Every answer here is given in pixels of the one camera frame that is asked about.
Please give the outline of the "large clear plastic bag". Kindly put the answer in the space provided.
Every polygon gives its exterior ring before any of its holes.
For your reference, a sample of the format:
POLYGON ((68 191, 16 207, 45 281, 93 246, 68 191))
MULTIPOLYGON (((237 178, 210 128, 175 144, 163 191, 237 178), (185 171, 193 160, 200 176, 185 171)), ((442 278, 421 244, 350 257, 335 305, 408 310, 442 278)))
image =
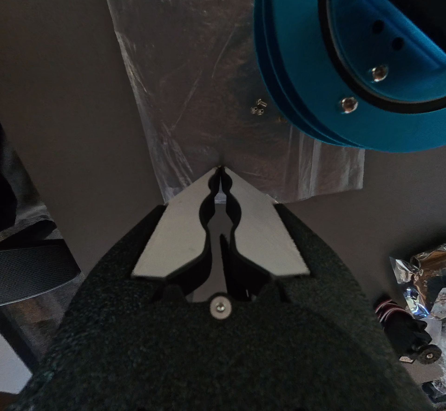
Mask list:
POLYGON ((270 100, 254 0, 107 3, 165 202, 218 165, 282 203, 363 188, 364 150, 303 134, 270 100))

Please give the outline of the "silver foil bag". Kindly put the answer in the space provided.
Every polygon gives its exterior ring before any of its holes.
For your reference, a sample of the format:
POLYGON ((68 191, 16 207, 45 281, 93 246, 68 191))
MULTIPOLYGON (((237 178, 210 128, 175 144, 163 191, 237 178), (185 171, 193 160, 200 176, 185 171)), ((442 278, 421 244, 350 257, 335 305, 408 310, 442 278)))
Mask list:
POLYGON ((446 318, 446 245, 441 244, 408 260, 389 257, 406 309, 416 319, 446 318))

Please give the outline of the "black office chair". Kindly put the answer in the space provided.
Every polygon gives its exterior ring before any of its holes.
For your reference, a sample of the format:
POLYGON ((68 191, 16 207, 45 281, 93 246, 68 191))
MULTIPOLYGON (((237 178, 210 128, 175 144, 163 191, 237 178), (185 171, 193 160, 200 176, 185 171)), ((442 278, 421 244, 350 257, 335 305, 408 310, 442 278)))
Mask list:
POLYGON ((0 250, 0 305, 50 292, 80 273, 63 239, 3 246, 0 250))

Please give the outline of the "black servo motor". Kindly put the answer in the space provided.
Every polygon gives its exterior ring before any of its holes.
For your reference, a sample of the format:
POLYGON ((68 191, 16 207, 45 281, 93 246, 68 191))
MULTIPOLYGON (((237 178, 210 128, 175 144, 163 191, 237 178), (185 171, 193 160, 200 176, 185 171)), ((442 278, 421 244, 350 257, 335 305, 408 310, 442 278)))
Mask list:
POLYGON ((442 350, 432 343, 426 331, 427 323, 415 319, 388 295, 380 296, 374 303, 377 319, 398 358, 407 358, 424 365, 437 362, 442 350))

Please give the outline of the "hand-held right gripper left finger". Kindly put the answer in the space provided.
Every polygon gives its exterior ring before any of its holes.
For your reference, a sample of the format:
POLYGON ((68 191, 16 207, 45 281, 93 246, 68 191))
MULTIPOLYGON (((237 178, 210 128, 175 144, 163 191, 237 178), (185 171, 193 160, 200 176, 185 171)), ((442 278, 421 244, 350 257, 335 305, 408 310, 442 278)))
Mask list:
POLYGON ((205 255, 220 170, 211 169, 170 199, 131 273, 133 278, 167 280, 205 255))

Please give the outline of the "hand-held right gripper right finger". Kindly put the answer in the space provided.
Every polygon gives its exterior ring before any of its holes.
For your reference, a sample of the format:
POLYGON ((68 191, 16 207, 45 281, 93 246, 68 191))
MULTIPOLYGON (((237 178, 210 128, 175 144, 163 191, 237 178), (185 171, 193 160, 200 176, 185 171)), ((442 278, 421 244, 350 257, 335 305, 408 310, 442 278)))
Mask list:
POLYGON ((228 168, 221 170, 221 185, 236 255, 275 277, 309 275, 276 210, 278 203, 228 168))

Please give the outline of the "blue toy robot arm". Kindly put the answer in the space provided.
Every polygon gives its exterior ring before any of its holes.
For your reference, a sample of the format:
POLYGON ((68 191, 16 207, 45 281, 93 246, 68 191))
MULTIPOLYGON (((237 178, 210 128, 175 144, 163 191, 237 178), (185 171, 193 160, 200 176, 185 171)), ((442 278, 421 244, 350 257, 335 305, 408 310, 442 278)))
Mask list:
POLYGON ((445 0, 255 0, 254 42, 272 100, 312 138, 445 145, 445 0))

